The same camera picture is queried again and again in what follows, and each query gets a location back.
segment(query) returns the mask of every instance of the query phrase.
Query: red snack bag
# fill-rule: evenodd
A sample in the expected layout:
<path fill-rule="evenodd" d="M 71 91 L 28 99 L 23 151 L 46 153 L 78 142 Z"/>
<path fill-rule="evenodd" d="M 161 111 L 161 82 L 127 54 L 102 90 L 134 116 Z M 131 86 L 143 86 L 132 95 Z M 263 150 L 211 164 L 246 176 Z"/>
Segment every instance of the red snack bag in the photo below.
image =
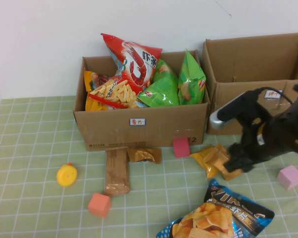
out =
<path fill-rule="evenodd" d="M 150 85 L 162 49 L 126 42 L 107 34 L 102 36 L 118 70 L 89 96 L 115 108 L 144 107 L 136 98 Z"/>

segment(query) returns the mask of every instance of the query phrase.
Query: snack food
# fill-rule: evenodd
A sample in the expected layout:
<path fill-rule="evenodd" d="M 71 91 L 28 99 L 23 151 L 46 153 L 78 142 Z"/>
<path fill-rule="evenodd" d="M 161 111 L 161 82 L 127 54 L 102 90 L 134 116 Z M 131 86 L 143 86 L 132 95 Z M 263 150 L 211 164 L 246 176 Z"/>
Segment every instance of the snack food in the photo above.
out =
<path fill-rule="evenodd" d="M 179 75 L 179 104 L 201 103 L 205 90 L 205 75 L 194 57 L 186 51 Z"/>
<path fill-rule="evenodd" d="M 217 175 L 220 172 L 214 165 L 211 165 L 205 162 L 205 158 L 212 150 L 213 150 L 213 146 L 207 146 L 200 152 L 190 155 L 190 157 L 193 157 L 199 163 L 199 165 L 201 165 L 201 167 L 205 169 L 205 171 L 207 172 L 208 179 L 213 178 L 215 175 Z"/>
<path fill-rule="evenodd" d="M 105 195 L 117 196 L 130 192 L 127 149 L 108 150 Z"/>
<path fill-rule="evenodd" d="M 173 221 L 156 238 L 254 238 L 268 226 L 274 212 L 210 181 L 204 204 Z"/>
<path fill-rule="evenodd" d="M 173 70 L 159 59 L 153 75 L 153 84 L 138 95 L 149 107 L 178 106 L 178 79 Z"/>
<path fill-rule="evenodd" d="M 107 34 L 102 36 L 118 70 L 89 96 L 115 108 L 142 107 L 136 96 L 150 85 L 162 49 L 126 42 Z"/>
<path fill-rule="evenodd" d="M 95 90 L 97 87 L 103 85 L 107 81 L 108 81 L 107 76 L 85 70 L 84 82 L 85 82 L 85 88 L 87 91 L 85 111 L 88 112 L 88 111 L 100 111 L 100 110 L 112 109 L 112 107 L 104 105 L 101 102 L 96 101 L 89 96 L 89 93 L 91 91 Z"/>
<path fill-rule="evenodd" d="M 229 173 L 224 167 L 224 164 L 230 159 L 229 154 L 221 144 L 217 144 L 216 147 L 206 156 L 204 162 L 213 165 L 216 167 L 222 174 L 225 180 L 229 181 L 240 174 L 243 173 L 243 170 L 238 169 Z"/>
<path fill-rule="evenodd" d="M 142 161 L 161 163 L 162 151 L 159 148 L 129 147 L 127 151 L 131 163 Z"/>

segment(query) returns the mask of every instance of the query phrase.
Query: green checkered tablecloth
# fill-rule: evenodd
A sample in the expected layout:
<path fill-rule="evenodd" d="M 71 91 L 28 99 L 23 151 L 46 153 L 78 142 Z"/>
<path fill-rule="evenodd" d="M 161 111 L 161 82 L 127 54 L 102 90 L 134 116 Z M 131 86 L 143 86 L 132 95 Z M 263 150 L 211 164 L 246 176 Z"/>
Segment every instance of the green checkered tablecloth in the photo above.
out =
<path fill-rule="evenodd" d="M 0 238 L 154 238 L 170 221 L 203 203 L 208 181 L 194 159 L 176 159 L 163 148 L 163 163 L 130 164 L 132 191 L 112 198 L 106 219 L 87 205 L 104 189 L 106 153 L 86 152 L 72 109 L 74 97 L 3 100 L 0 106 Z M 203 145 L 228 146 L 238 136 L 206 135 Z M 71 162 L 78 180 L 56 182 Z M 218 181 L 272 209 L 276 216 L 260 237 L 298 238 L 298 186 L 286 191 L 280 169 L 298 168 L 298 154 L 277 157 L 238 178 Z"/>

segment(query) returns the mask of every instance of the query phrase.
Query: foam block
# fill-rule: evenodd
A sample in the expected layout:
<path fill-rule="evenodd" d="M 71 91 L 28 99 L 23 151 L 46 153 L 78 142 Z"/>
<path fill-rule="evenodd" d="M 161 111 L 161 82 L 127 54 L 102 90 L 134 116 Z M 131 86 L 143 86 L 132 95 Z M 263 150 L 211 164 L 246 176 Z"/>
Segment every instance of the foam block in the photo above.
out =
<path fill-rule="evenodd" d="M 179 138 L 173 140 L 173 151 L 176 158 L 186 157 L 190 155 L 190 147 L 188 138 Z"/>
<path fill-rule="evenodd" d="M 111 207 L 110 197 L 94 193 L 93 197 L 91 198 L 88 204 L 88 210 L 91 214 L 99 217 L 105 218 L 109 212 Z"/>
<path fill-rule="evenodd" d="M 290 165 L 280 170 L 277 179 L 286 190 L 289 190 L 298 185 L 298 169 Z"/>

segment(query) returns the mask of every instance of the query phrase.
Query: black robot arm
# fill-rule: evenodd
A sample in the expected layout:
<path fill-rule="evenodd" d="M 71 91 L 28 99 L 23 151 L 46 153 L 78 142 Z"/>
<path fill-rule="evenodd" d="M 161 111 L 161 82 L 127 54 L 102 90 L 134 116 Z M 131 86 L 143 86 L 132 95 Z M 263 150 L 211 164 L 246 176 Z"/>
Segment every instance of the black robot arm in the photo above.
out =
<path fill-rule="evenodd" d="M 274 90 L 286 98 L 291 106 L 273 117 L 258 102 L 259 94 Z M 292 103 L 283 93 L 268 87 L 247 91 L 210 116 L 211 125 L 221 129 L 232 119 L 243 127 L 240 143 L 228 149 L 230 160 L 224 165 L 229 172 L 243 169 L 248 172 L 254 164 L 268 161 L 284 153 L 298 153 L 298 98 Z"/>

